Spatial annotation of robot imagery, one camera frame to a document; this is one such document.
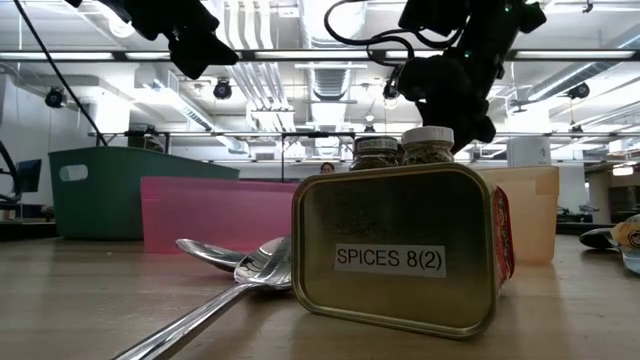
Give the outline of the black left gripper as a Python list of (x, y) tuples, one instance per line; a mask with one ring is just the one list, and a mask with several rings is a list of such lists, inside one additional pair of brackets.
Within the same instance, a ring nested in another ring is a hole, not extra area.
[(112, 10), (148, 40), (181, 33), (169, 41), (170, 59), (190, 79), (198, 79), (211, 65), (231, 66), (239, 60), (212, 33), (219, 20), (200, 0), (113, 0)]

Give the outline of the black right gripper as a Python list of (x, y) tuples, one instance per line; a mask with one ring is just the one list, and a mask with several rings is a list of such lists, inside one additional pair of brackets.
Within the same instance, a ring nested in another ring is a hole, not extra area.
[(473, 141), (490, 143), (496, 128), (487, 96), (500, 77), (500, 55), (445, 52), (414, 57), (398, 66), (398, 92), (413, 102), (423, 126), (449, 126), (457, 154)]

